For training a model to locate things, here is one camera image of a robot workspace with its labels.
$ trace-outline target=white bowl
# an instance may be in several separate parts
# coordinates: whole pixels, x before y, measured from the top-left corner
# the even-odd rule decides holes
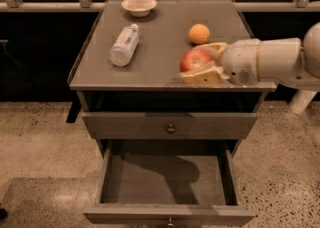
[[[157,5],[156,0],[124,0],[121,6],[135,17],[149,15],[150,11]]]

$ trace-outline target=cabinet handle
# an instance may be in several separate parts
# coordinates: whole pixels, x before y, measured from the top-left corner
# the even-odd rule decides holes
[[[173,134],[174,132],[176,132],[176,127],[173,126],[172,124],[169,124],[167,127],[167,132],[168,134]]]

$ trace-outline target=speckled floor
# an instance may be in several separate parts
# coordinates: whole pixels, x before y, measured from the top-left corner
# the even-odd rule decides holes
[[[110,227],[82,215],[102,158],[80,118],[65,123],[69,107],[0,103],[0,202],[9,212],[1,228]],[[257,213],[245,228],[320,227],[319,102],[300,116],[264,102],[233,160],[242,205]]]

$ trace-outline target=red apple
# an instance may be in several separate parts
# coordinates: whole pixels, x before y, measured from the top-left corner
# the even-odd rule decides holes
[[[180,72],[196,70],[212,60],[207,51],[191,49],[184,54],[180,61]]]

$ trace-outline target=bottle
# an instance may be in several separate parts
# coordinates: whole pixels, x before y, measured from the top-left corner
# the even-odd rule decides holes
[[[110,60],[114,65],[129,64],[133,52],[139,42],[139,27],[136,24],[124,27],[116,43],[110,50]]]

